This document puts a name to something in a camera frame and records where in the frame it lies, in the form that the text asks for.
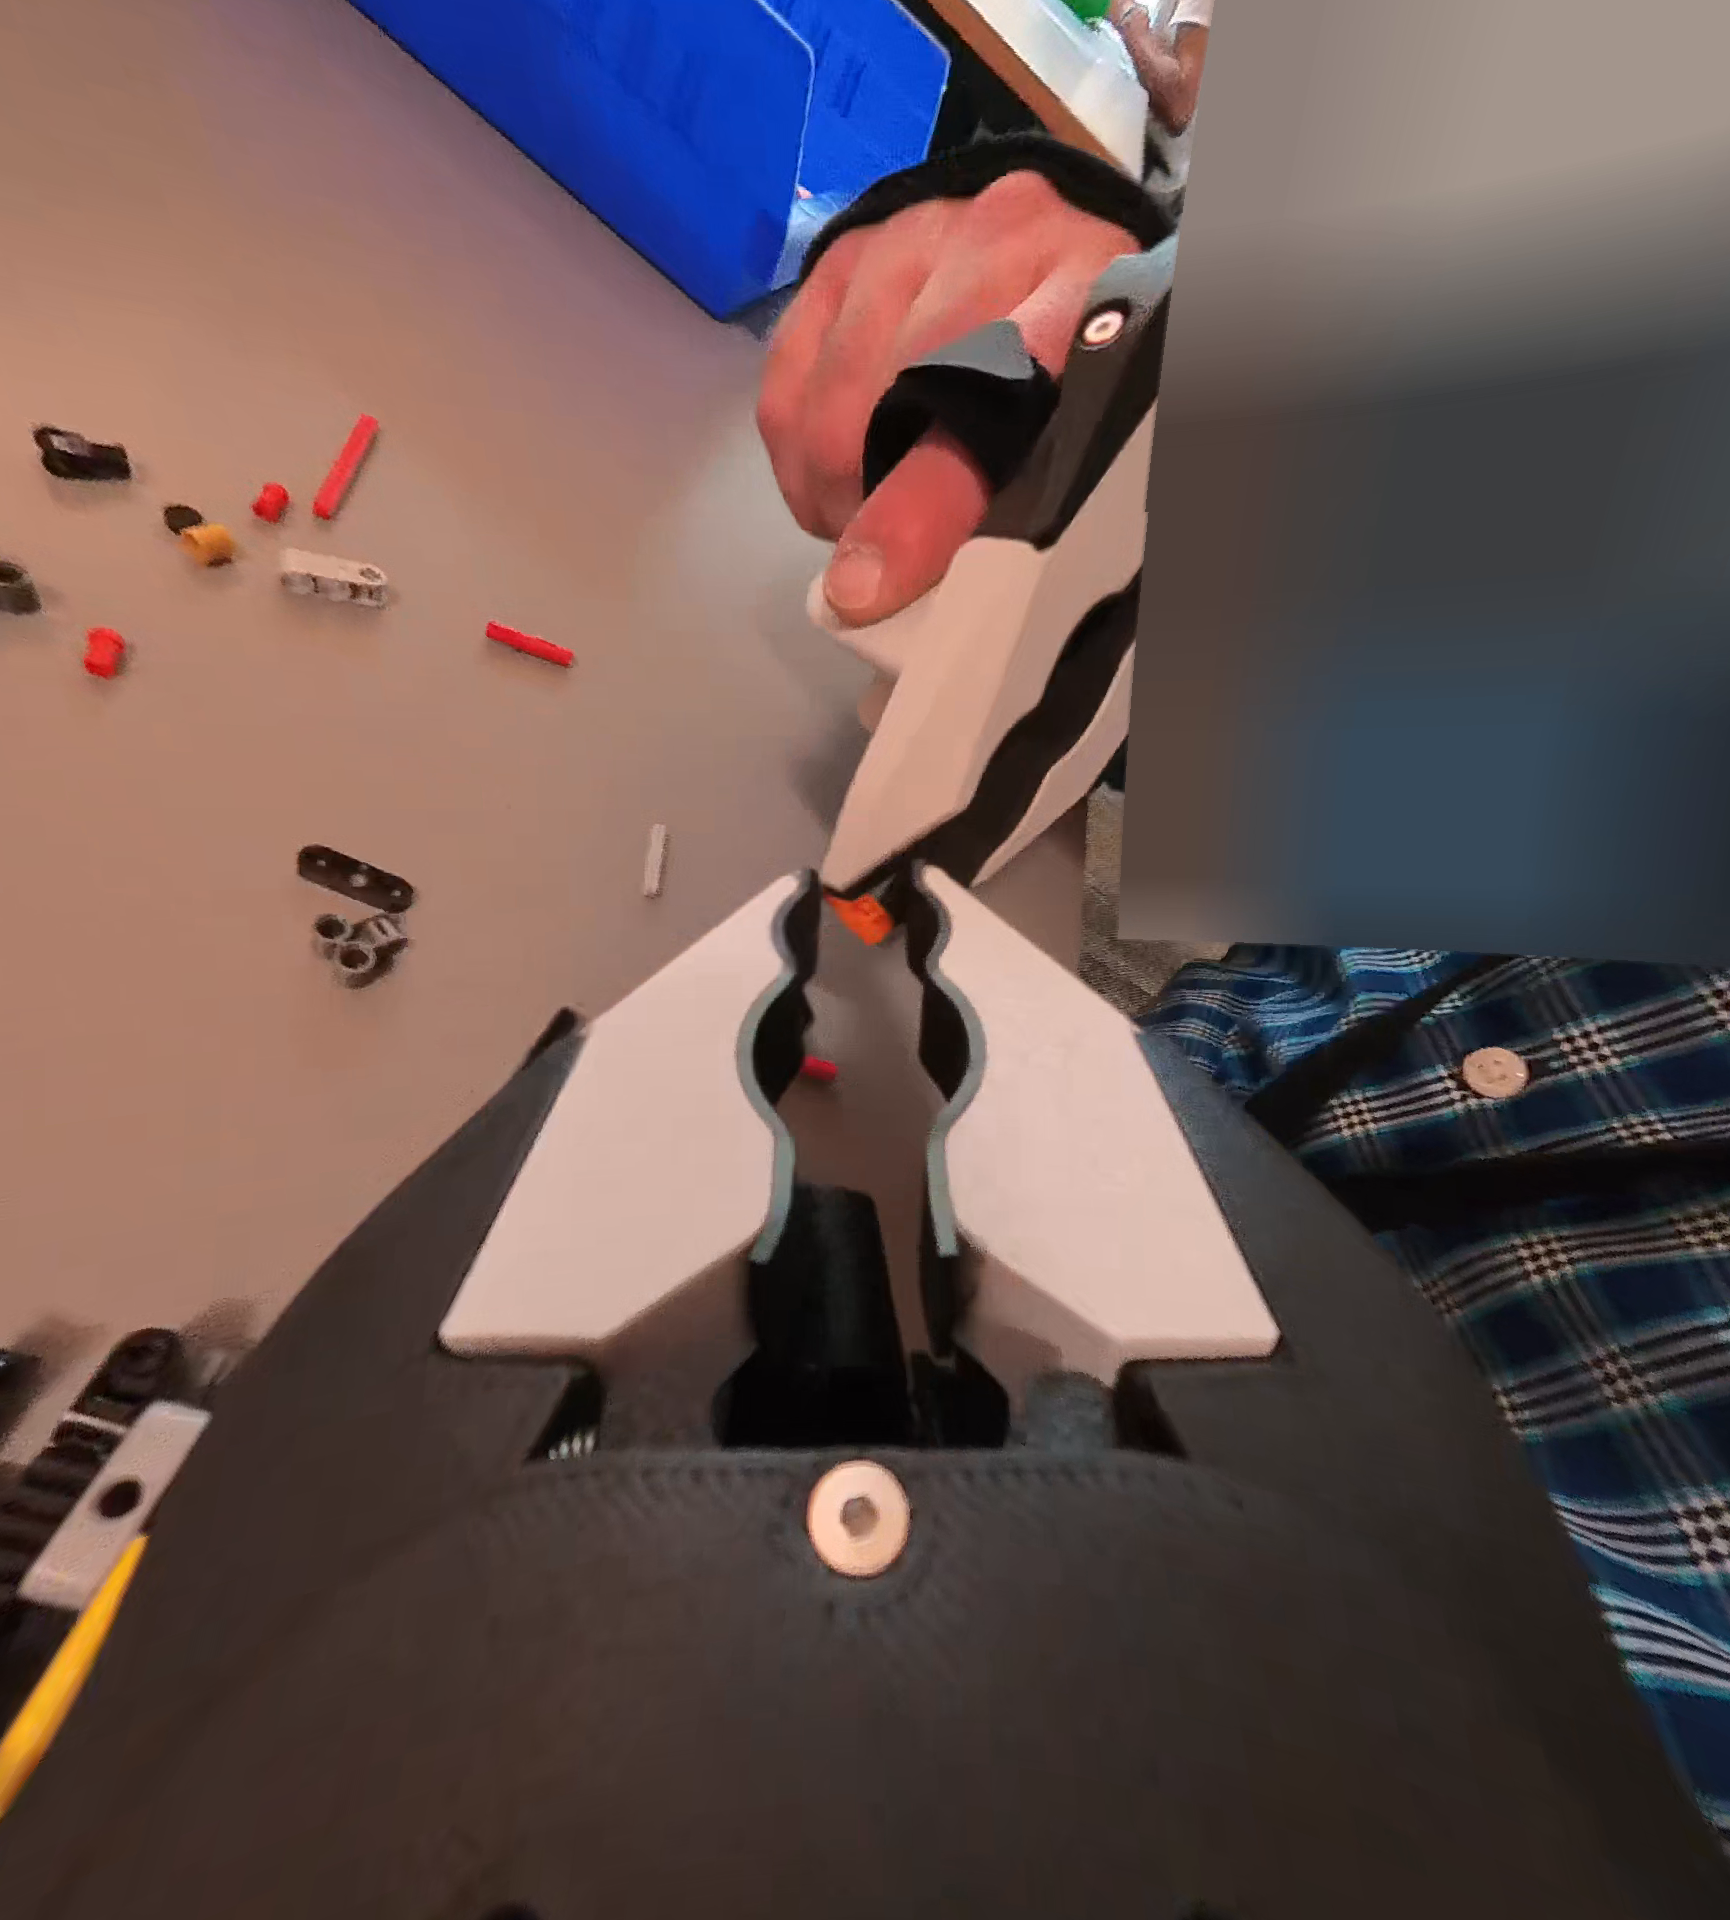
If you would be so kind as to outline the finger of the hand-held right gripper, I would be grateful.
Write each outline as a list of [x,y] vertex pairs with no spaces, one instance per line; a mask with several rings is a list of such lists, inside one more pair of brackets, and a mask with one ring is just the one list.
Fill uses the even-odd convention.
[[950,820],[950,876],[977,888],[1010,867],[1122,754],[1142,585],[1099,600],[1046,650],[1038,615],[988,625],[952,660],[950,688],[969,720],[967,791]]
[[1142,579],[1156,429],[1140,424],[1050,547],[981,537],[943,582],[901,612],[861,629],[830,617],[824,582],[805,588],[805,617],[873,675],[858,714],[869,732],[822,858],[822,886],[840,899],[883,897],[908,861],[952,878],[952,820],[967,789],[972,720],[952,690],[954,658],[975,632],[1013,630],[1038,615],[1056,655],[1091,608]]

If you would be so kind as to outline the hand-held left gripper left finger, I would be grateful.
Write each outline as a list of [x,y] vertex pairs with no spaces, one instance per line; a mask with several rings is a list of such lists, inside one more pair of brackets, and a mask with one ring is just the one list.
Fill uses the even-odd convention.
[[450,1357],[579,1364],[614,1409],[707,1410],[753,1346],[750,1262],[791,1206],[780,1105],[822,914],[810,871],[781,876],[576,1037],[437,1324]]

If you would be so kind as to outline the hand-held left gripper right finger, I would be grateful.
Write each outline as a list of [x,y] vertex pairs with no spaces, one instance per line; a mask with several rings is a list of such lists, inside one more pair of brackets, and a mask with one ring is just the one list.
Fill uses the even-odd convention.
[[925,1344],[1007,1399],[1282,1343],[1140,1035],[941,869],[911,869]]

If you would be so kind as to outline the light grey thin lego liftarm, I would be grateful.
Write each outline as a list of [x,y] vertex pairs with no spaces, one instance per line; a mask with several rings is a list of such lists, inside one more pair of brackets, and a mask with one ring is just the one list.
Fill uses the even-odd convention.
[[391,598],[389,576],[372,563],[285,547],[278,554],[279,588],[295,598],[382,611]]

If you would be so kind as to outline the long red lego axle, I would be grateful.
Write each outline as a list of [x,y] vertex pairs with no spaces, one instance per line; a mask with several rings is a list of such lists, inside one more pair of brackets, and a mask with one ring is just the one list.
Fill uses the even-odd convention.
[[379,421],[372,414],[360,414],[347,429],[332,463],[324,471],[310,500],[312,518],[333,521],[344,510],[347,496],[366,468],[379,438]]

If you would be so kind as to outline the person's right hand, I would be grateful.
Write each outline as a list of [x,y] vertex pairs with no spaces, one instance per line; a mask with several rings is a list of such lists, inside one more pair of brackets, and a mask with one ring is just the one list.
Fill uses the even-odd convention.
[[939,431],[863,487],[871,414],[910,364],[996,323],[1058,372],[1097,277],[1135,237],[1013,173],[974,199],[908,207],[840,239],[775,327],[756,393],[756,432],[781,503],[832,547],[830,617],[871,627],[927,594],[974,540],[990,491]]

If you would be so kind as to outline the background work desk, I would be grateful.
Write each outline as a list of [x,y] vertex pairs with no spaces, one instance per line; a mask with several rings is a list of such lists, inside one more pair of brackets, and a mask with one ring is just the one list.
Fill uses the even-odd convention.
[[941,31],[1005,102],[1060,143],[1135,179],[1148,99],[1111,27],[1065,2],[927,2]]

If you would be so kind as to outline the black thin three-hole liftarm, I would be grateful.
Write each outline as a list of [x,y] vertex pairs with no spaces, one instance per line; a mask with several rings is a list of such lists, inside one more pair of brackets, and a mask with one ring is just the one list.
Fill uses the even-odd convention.
[[295,876],[368,914],[402,916],[418,901],[408,878],[315,842],[295,853]]

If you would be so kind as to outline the blue plastic storage bin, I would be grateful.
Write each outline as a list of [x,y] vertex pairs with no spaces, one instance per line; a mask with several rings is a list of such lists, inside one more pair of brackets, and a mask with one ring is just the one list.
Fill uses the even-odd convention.
[[895,2],[353,8],[716,321],[925,159],[952,64]]

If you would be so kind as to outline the blue plaid shirt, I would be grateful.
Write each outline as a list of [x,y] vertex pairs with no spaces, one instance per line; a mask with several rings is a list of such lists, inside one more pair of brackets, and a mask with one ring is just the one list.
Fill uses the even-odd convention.
[[1730,970],[1235,947],[1140,1027],[1470,1351],[1730,1856]]

